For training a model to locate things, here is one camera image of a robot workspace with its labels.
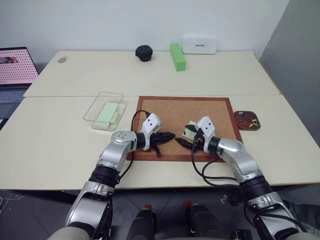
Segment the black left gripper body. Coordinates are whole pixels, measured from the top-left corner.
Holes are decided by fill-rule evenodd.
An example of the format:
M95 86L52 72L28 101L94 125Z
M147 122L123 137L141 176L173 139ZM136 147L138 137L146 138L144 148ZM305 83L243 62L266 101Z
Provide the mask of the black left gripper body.
M157 132L157 133L153 133L150 136L149 139L149 148L153 149L155 145L162 145L165 144L167 142L167 133L166 132Z

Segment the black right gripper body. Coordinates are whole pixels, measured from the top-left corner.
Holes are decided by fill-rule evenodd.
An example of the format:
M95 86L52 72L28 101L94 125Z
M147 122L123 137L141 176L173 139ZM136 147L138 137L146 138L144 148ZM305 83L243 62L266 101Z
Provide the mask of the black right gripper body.
M195 133L194 139L193 139L193 151L204 151L204 144L205 144L205 138L204 138L204 132L199 128L197 132Z

